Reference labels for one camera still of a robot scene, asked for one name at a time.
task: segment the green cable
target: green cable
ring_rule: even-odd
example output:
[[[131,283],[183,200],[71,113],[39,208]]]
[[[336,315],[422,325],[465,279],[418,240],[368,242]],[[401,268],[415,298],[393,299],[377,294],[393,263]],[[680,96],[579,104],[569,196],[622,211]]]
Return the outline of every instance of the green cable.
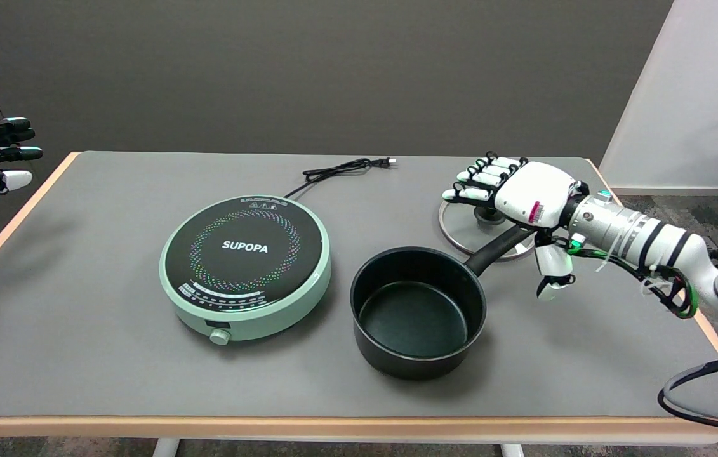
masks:
[[[568,254],[576,255],[581,250],[582,250],[581,246],[573,246],[570,249],[568,249]],[[608,253],[604,252],[604,251],[591,251],[590,254],[596,258],[605,258],[608,256]],[[682,279],[683,279],[684,283],[686,283],[686,287],[689,289],[690,303],[689,303],[689,307],[684,312],[676,312],[674,314],[680,319],[691,319],[691,318],[695,317],[695,314],[698,312],[698,299],[696,299],[695,289],[692,287],[692,284],[690,284],[689,281],[686,280],[686,278],[682,278]]]

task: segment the saucepan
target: saucepan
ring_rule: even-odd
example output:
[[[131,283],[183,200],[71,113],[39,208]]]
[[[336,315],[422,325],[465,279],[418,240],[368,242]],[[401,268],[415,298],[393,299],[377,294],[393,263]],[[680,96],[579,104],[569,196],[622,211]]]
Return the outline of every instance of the saucepan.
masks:
[[[370,258],[350,287],[362,356],[377,370],[409,380],[457,368],[486,321],[486,295],[477,278],[533,232],[515,225],[465,263],[418,246]]]

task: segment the green induction cooktop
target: green induction cooktop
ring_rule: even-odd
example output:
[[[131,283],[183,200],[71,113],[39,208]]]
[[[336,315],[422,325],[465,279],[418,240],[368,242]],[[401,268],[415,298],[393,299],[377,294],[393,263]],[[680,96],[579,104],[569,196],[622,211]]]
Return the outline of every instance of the green induction cooktop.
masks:
[[[208,206],[161,252],[161,286],[185,324],[219,345],[278,333],[319,303],[330,243],[305,206],[251,195]]]

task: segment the table leg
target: table leg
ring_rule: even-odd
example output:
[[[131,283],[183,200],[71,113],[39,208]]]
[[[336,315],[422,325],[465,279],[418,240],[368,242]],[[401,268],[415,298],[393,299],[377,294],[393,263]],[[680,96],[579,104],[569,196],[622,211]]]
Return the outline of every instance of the table leg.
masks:
[[[503,457],[525,457],[521,444],[501,444],[500,450],[503,451]]]
[[[153,457],[175,457],[179,442],[181,439],[158,439]]]

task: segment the gray table top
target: gray table top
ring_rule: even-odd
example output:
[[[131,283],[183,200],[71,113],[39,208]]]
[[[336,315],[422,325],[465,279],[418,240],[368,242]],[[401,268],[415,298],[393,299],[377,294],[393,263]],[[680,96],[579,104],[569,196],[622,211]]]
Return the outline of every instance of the gray table top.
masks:
[[[695,321],[643,298],[617,268],[578,261],[574,287],[534,297],[533,258],[495,264],[483,336],[449,376],[398,381],[356,348],[348,290],[394,246],[464,258],[437,223],[440,194],[473,158],[406,157],[300,196],[329,230],[326,297],[286,332],[216,347],[174,315],[158,278],[164,242],[199,208],[285,194],[344,156],[80,154],[0,249],[0,416],[667,416],[678,371],[717,358]],[[584,159],[536,158],[593,191]],[[718,409],[718,375],[680,393]]]

